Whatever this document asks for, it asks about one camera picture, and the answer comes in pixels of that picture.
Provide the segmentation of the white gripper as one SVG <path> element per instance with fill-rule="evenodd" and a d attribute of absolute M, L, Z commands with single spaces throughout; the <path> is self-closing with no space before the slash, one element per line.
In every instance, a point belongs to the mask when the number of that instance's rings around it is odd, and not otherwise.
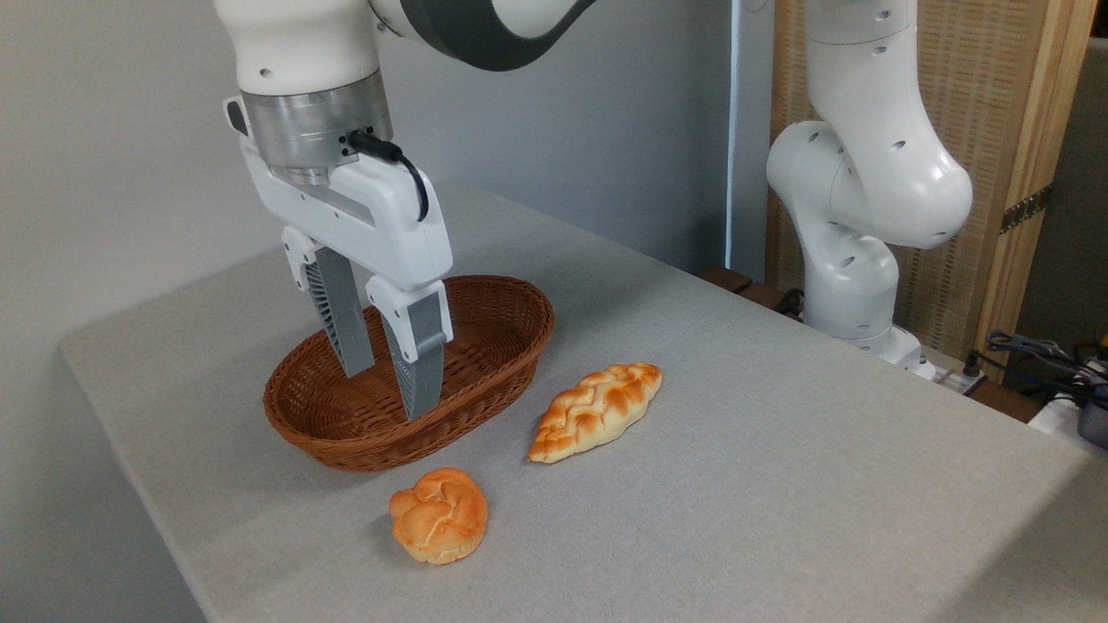
<path fill-rule="evenodd" d="M 343 372 L 356 377 L 375 364 L 353 261 L 376 274 L 365 288 L 383 319 L 408 421 L 431 411 L 454 339 L 438 279 L 454 253 L 427 175 L 419 188 L 403 163 L 357 153 L 330 172 L 327 185 L 293 184 L 273 173 L 253 137 L 242 135 L 239 145 L 265 208 L 293 225 L 283 229 L 293 280 L 308 292 Z"/>

